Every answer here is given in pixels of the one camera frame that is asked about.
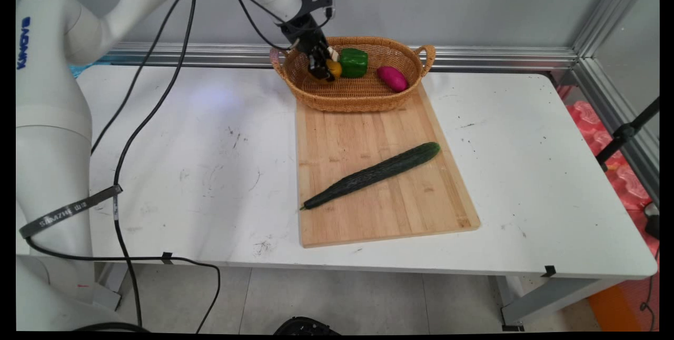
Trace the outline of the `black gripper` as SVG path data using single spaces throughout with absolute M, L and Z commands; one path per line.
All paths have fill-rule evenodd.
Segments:
M 322 28 L 310 13 L 297 15 L 278 27 L 290 42 L 288 47 L 279 46 L 279 49 L 305 54 L 309 60 L 308 72 L 313 79 L 334 83 L 339 78 L 339 62 L 334 59 L 334 50 L 329 47 Z

